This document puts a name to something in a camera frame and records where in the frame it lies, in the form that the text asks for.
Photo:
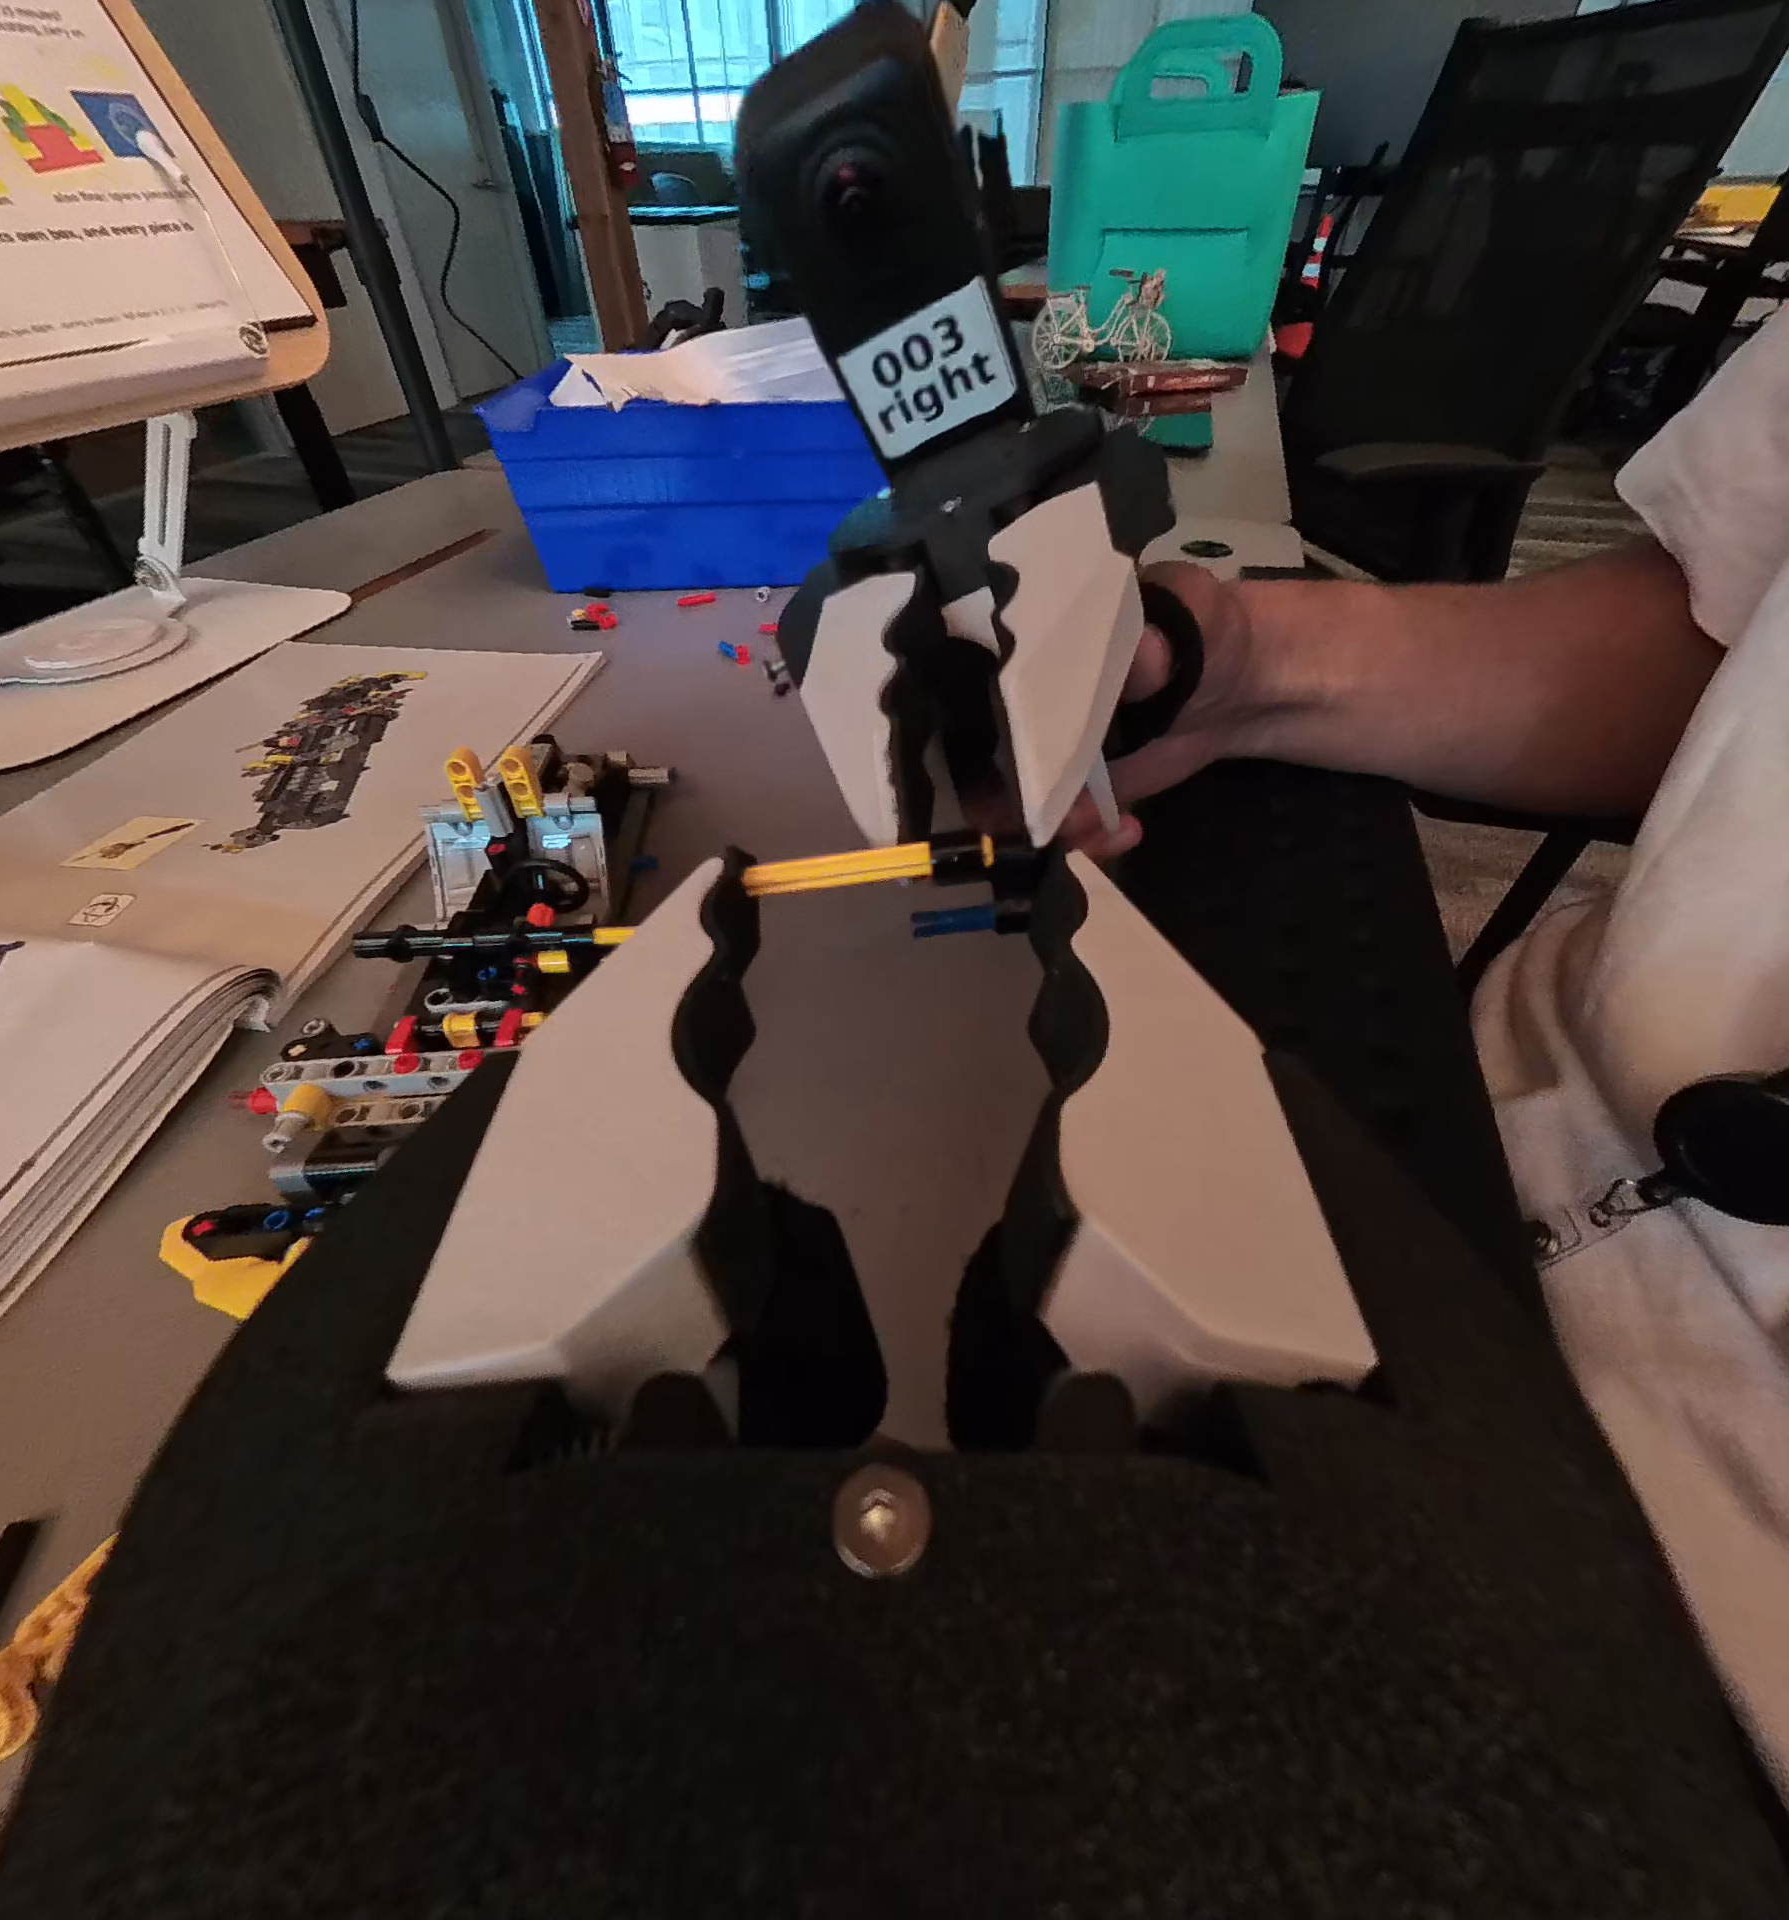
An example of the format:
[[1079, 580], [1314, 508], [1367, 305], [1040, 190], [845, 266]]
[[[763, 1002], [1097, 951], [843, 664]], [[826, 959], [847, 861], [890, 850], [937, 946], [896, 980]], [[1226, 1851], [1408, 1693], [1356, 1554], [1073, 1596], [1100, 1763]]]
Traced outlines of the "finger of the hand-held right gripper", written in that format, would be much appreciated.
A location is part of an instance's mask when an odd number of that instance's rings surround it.
[[1099, 484], [1036, 502], [996, 531], [980, 584], [946, 628], [999, 664], [998, 689], [1025, 827], [1047, 846], [1102, 766], [1112, 708], [1143, 633], [1135, 555], [1115, 544]]
[[904, 722], [889, 708], [901, 659], [889, 639], [910, 612], [914, 574], [868, 574], [825, 593], [811, 612], [800, 681], [826, 766], [869, 846], [924, 840], [930, 781], [910, 759]]

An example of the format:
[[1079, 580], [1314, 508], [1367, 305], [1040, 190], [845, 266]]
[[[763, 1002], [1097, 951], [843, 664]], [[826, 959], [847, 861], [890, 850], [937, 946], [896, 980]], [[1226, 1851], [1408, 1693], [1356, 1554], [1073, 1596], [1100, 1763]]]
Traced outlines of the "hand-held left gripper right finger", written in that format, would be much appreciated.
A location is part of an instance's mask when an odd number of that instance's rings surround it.
[[1053, 861], [1030, 1036], [1027, 1309], [1143, 1428], [1229, 1382], [1357, 1388], [1378, 1355], [1265, 1066], [1221, 994], [1092, 861]]

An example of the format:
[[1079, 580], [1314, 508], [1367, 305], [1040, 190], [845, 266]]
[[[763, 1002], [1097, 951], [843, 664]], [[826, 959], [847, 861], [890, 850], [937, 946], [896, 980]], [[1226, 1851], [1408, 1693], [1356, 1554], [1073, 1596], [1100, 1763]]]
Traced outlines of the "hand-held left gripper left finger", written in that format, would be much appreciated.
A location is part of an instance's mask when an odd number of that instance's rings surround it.
[[388, 1360], [407, 1395], [554, 1382], [618, 1425], [757, 1317], [760, 1196], [731, 1110], [757, 1025], [751, 858], [697, 868], [520, 1048]]

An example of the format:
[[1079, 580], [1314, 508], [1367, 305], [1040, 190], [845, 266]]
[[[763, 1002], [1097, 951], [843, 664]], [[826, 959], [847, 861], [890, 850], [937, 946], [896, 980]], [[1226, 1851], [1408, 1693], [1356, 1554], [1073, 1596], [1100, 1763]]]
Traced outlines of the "yellow lego axle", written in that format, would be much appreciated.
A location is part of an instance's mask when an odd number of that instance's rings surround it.
[[741, 870], [747, 895], [794, 895], [864, 886], [930, 881], [933, 853], [928, 840], [822, 856], [757, 861]]

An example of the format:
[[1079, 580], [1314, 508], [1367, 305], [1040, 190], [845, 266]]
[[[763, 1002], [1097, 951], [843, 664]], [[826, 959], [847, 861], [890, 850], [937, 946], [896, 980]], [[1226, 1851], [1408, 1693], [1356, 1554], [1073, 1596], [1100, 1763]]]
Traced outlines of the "black lego connector blue pin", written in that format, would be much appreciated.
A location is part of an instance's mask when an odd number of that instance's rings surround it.
[[1027, 935], [1051, 850], [1025, 835], [984, 835], [953, 827], [925, 840], [928, 877], [942, 890], [982, 890], [982, 900], [958, 907], [925, 908], [909, 914], [914, 941], [946, 939], [963, 934]]

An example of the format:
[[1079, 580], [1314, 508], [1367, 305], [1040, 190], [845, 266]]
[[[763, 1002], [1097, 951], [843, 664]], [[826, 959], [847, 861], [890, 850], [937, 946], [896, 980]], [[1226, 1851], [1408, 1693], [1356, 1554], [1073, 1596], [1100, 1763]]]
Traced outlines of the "person's right forearm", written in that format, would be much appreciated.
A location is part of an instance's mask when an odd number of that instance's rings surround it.
[[1655, 542], [1506, 582], [1249, 582], [1243, 609], [1224, 754], [1525, 813], [1641, 813], [1724, 659]]

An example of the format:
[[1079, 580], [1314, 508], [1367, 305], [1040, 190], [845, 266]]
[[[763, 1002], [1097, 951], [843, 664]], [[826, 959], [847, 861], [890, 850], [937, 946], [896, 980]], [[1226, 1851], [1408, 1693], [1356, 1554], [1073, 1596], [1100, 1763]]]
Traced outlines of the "lego car chassis model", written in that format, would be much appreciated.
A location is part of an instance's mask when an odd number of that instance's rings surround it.
[[356, 959], [411, 979], [375, 1027], [305, 1022], [234, 1094], [261, 1123], [273, 1196], [162, 1232], [158, 1258], [203, 1309], [247, 1318], [449, 1094], [515, 1053], [629, 935], [671, 766], [533, 736], [491, 759], [457, 750], [444, 779], [449, 799], [423, 810], [430, 918], [350, 943]]

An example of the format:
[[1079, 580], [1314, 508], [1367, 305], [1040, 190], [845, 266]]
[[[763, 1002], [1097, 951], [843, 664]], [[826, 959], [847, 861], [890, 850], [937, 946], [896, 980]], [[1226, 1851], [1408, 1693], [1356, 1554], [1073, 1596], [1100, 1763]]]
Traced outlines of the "pile of yellow lego pieces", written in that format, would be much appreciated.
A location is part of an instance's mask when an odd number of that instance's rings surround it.
[[0, 1646], [0, 1763], [21, 1753], [34, 1736], [41, 1698], [66, 1666], [90, 1602], [90, 1589], [114, 1554], [115, 1535], [33, 1607]]

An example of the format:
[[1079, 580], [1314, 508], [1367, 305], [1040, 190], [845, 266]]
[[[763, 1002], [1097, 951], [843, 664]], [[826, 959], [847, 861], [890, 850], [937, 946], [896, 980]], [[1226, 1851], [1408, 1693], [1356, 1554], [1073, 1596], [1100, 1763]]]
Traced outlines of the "person's right hand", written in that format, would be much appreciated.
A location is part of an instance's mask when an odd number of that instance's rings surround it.
[[1251, 677], [1246, 605], [1236, 582], [1196, 563], [1163, 561], [1139, 572], [1143, 631], [1132, 653], [1108, 722], [1107, 781], [1116, 820], [1082, 792], [1057, 843], [1108, 861], [1141, 838], [1138, 803], [1241, 754], [1259, 717]]

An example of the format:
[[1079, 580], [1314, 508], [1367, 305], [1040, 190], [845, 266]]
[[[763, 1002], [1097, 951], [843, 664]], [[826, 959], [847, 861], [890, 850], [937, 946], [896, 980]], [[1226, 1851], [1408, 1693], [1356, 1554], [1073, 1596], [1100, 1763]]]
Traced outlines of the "scatter of red blue pins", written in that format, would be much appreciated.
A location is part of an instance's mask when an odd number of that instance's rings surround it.
[[627, 628], [638, 631], [658, 613], [673, 613], [714, 659], [759, 674], [767, 693], [784, 701], [794, 681], [777, 647], [782, 605], [782, 595], [767, 584], [691, 584], [621, 593], [594, 590], [575, 595], [564, 625], [575, 637], [608, 637]]

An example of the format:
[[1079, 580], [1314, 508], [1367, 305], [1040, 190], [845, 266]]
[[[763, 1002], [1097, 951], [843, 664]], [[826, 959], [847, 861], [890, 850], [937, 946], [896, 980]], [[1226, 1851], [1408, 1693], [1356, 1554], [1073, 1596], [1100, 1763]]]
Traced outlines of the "white cabinet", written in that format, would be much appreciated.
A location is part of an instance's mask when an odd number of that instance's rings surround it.
[[726, 323], [747, 323], [738, 205], [632, 203], [629, 225], [649, 313], [671, 300], [700, 303], [716, 286], [726, 297]]

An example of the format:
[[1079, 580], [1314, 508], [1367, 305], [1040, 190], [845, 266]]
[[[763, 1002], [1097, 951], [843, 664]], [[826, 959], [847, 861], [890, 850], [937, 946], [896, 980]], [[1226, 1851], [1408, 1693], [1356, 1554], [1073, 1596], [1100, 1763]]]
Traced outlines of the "white papers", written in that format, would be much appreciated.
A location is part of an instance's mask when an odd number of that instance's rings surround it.
[[660, 350], [577, 352], [551, 379], [561, 410], [670, 405], [841, 403], [843, 387], [810, 323], [788, 317], [721, 328]]

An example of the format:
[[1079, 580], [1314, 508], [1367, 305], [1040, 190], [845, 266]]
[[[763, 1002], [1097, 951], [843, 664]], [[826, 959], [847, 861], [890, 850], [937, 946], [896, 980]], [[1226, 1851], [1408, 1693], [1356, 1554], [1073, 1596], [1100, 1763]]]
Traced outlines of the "brown flat box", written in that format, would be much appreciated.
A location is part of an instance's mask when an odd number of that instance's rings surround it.
[[1124, 421], [1210, 416], [1219, 395], [1245, 385], [1246, 359], [1076, 360], [1059, 371], [1078, 399]]

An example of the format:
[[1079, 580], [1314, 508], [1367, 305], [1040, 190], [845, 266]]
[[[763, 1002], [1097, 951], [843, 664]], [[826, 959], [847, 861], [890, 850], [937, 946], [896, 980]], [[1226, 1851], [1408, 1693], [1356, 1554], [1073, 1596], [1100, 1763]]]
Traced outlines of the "blue plastic bin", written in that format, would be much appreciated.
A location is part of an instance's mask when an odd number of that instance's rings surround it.
[[562, 407], [561, 379], [473, 405], [559, 593], [794, 590], [883, 486], [843, 401]]

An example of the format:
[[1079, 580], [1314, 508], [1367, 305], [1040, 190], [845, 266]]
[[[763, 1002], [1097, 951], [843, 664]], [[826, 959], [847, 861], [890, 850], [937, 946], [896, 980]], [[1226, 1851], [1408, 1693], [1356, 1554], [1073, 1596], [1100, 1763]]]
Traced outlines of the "black dimpled pad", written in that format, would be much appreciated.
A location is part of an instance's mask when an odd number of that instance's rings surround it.
[[1408, 790], [1229, 759], [1132, 803], [1115, 880], [1525, 1305], [1539, 1283]]

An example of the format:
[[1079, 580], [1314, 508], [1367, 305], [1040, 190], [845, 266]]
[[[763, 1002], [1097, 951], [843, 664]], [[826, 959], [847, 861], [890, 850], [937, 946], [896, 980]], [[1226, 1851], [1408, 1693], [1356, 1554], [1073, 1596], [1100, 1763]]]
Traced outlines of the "teal carry bag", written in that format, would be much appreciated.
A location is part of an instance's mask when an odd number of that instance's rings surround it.
[[1097, 102], [1066, 102], [1051, 153], [1047, 278], [1089, 293], [1165, 273], [1170, 359], [1249, 363], [1280, 288], [1319, 92], [1283, 89], [1257, 13], [1158, 25]]

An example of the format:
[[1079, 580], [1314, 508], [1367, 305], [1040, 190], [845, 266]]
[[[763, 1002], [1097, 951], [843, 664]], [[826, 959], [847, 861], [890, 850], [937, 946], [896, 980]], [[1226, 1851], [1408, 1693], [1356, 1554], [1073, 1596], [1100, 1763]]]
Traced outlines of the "black metal pole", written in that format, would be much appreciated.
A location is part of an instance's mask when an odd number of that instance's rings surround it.
[[369, 297], [388, 359], [393, 366], [407, 419], [430, 471], [459, 467], [449, 443], [444, 414], [427, 371], [427, 359], [402, 297], [402, 275], [395, 255], [383, 234], [369, 188], [362, 178], [337, 95], [321, 54], [309, 6], [305, 2], [272, 2], [277, 34], [294, 73], [316, 144], [331, 179], [349, 251]]

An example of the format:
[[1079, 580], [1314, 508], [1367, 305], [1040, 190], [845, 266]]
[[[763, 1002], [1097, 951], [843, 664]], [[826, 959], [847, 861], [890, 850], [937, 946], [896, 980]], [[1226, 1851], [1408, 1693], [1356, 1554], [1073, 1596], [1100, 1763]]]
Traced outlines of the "open instruction booklet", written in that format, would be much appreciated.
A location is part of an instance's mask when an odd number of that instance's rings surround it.
[[603, 659], [284, 642], [0, 816], [0, 1317], [413, 871], [446, 754], [546, 733]]

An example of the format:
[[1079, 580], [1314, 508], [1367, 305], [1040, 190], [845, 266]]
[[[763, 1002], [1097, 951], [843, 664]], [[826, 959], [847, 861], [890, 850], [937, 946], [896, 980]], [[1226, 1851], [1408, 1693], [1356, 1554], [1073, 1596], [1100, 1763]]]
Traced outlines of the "black mesh office chair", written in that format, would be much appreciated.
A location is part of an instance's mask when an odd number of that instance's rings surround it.
[[1290, 524], [1493, 582], [1569, 399], [1789, 48], [1789, 2], [1458, 25], [1280, 412]]

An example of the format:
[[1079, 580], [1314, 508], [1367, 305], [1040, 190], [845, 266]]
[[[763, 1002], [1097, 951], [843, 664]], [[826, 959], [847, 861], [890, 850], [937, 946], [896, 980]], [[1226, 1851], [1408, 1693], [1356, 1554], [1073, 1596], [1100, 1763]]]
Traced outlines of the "white document stand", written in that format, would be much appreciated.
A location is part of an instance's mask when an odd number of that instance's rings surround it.
[[344, 592], [187, 579], [191, 412], [144, 427], [133, 584], [0, 634], [0, 773], [46, 763], [350, 608]]

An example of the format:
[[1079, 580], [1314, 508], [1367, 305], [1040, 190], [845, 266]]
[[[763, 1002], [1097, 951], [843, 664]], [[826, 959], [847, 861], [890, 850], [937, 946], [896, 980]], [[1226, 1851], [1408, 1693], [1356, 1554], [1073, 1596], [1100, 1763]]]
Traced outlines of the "wooden post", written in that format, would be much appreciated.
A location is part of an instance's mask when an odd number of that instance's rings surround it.
[[575, 226], [601, 349], [637, 349], [646, 325], [629, 198], [614, 179], [600, 118], [600, 73], [618, 71], [605, 6], [535, 2]]

